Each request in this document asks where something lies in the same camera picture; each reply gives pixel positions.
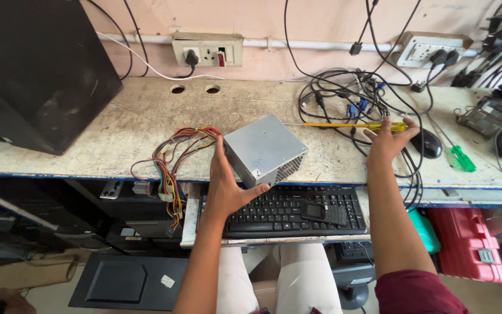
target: pants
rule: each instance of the pants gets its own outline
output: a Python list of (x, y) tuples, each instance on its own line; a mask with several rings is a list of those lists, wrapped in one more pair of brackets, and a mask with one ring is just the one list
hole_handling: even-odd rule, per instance
[[(276, 314), (342, 314), (336, 283), (322, 244), (287, 244), (280, 248)], [(220, 249), (216, 314), (259, 310), (240, 247)]]

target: power supply unit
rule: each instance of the power supply unit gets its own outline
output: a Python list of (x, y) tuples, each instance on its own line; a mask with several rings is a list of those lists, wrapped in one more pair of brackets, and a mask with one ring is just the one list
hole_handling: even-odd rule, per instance
[(274, 115), (227, 134), (224, 150), (247, 188), (281, 182), (301, 169), (309, 151)]

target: wall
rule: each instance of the wall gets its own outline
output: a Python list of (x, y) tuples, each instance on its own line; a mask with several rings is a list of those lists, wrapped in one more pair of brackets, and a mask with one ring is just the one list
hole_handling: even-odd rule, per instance
[[(123, 0), (94, 0), (120, 25), (125, 33), (135, 27)], [(404, 27), (417, 0), (381, 0), (373, 12), (377, 42), (395, 40)], [(499, 0), (422, 0), (408, 30), (433, 31), (468, 35), (478, 46), (485, 37), (480, 26), (492, 15)], [(104, 33), (118, 33), (115, 26), (92, 4), (82, 1), (95, 29)], [(129, 0), (141, 33), (171, 35), (176, 31), (240, 33), (245, 38), (262, 39), (272, 36), (284, 39), (284, 0)], [(363, 0), (290, 0), (288, 5), (288, 35), (291, 40), (354, 42), (366, 20)], [(364, 42), (373, 42), (369, 30)], [(132, 44), (142, 55), (138, 44)], [(119, 74), (129, 66), (128, 51), (113, 42), (104, 47)], [(188, 68), (177, 65), (170, 45), (147, 44), (150, 64), (165, 75), (185, 75)], [(376, 52), (364, 51), (350, 56), (347, 51), (295, 50), (298, 65), (308, 73), (331, 67), (374, 70), (380, 63)], [(436, 85), (446, 84), (470, 60), (466, 58), (451, 68)], [(131, 76), (138, 76), (146, 67), (140, 60), (133, 61)], [(404, 68), (414, 81), (424, 81), (427, 69)], [(213, 74), (228, 79), (278, 81), (301, 78), (287, 49), (245, 47), (242, 68), (197, 68), (195, 74)], [(395, 69), (385, 65), (380, 70), (388, 81), (406, 82)], [(147, 76), (156, 76), (149, 72)]]

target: power supply fan grille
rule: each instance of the power supply fan grille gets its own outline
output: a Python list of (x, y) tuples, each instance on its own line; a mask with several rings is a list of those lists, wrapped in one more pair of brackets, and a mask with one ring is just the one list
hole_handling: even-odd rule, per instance
[(303, 155), (300, 155), (278, 167), (275, 184), (288, 178), (292, 173), (296, 172), (300, 168), (302, 159)]

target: sleeve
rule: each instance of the sleeve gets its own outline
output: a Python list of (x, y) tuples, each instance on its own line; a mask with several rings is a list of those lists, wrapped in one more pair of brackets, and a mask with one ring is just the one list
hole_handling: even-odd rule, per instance
[(469, 314), (439, 277), (420, 270), (388, 273), (377, 280), (380, 314)]

